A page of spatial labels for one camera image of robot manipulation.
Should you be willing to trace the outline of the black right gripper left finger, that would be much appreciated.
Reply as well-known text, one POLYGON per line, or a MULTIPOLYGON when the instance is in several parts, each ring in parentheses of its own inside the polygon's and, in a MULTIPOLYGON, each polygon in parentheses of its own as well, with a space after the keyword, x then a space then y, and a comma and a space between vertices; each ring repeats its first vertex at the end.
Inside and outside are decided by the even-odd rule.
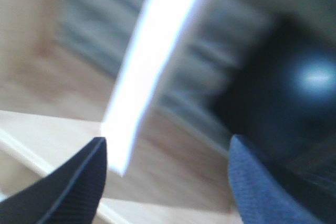
POLYGON ((92 223, 107 176, 107 143, 95 137, 48 176, 1 202, 1 223, 92 223))

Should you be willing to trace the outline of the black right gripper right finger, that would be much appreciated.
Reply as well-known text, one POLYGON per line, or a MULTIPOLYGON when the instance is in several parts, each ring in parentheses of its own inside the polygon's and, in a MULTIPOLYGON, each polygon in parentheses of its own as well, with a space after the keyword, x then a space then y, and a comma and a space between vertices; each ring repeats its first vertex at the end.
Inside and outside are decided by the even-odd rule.
POLYGON ((230 142, 228 178, 243 223, 322 223, 280 186, 239 135, 230 142))

